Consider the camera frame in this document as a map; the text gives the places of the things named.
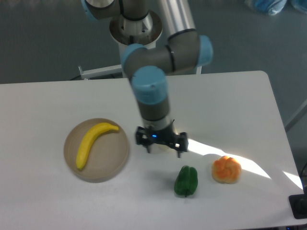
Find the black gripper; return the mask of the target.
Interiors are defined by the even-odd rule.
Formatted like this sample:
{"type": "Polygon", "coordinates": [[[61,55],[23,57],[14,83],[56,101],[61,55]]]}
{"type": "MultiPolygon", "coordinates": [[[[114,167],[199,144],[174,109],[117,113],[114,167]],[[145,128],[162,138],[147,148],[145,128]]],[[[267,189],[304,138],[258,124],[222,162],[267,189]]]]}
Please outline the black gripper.
{"type": "Polygon", "coordinates": [[[135,132],[135,140],[137,145],[142,145],[146,148],[147,153],[151,153],[152,144],[174,147],[178,158],[181,158],[181,153],[188,152],[189,141],[187,133],[175,134],[173,126],[167,126],[160,130],[138,126],[135,132]]]}

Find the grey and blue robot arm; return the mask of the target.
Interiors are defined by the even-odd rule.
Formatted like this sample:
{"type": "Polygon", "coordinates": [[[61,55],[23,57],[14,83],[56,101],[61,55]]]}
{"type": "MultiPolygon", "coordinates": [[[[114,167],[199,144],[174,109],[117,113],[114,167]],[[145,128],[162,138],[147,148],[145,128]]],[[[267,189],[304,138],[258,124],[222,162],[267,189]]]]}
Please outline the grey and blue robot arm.
{"type": "Polygon", "coordinates": [[[82,5],[90,18],[111,18],[111,35],[125,47],[121,68],[143,120],[136,143],[147,149],[160,144],[178,154],[186,152],[188,136],[174,131],[170,116],[166,75],[207,65],[213,58],[211,41],[198,34],[189,3],[160,0],[160,15],[149,9],[146,0],[84,0],[82,5]]]}

